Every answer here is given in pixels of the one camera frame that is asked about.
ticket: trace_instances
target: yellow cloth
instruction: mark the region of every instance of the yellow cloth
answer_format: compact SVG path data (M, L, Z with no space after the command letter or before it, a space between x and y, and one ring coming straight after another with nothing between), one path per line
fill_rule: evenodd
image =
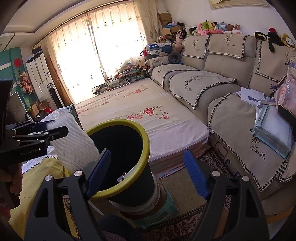
M31 205L46 175L52 175L56 179L62 178L64 176L62 163L56 158L43 158L40 164L23 174L20 205L10 211L11 219L9 220L10 225L22 239L25 236L25 228ZM78 237L72 218L66 207L65 210L71 234Z

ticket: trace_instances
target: person's leg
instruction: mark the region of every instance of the person's leg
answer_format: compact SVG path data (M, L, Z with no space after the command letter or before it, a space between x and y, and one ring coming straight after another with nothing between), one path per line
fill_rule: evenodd
M126 241L146 241L127 221L116 215L103 215L97 222L102 231L117 234Z

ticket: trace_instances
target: waste bin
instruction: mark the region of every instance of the waste bin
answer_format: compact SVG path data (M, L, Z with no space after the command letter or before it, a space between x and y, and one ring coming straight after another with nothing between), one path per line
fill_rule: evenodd
M145 204L155 190L148 158L149 138L138 123L116 119L103 122L86 132L101 153L104 148L111 152L111 164L94 198L136 207ZM123 181L117 179L125 172L133 171Z

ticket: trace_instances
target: ceiling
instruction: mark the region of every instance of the ceiling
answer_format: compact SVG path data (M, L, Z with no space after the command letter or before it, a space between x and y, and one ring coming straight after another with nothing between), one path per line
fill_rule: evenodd
M68 19L108 2L113 1L28 0L18 9L0 36L0 52L13 47L33 47Z

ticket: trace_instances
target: mattress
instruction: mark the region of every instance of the mattress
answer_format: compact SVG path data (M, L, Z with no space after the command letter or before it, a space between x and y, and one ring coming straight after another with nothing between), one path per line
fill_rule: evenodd
M84 130L112 119L130 119L146 130L149 165L159 178L184 167L183 150L208 148L209 131L187 107L151 79L143 79L75 106Z

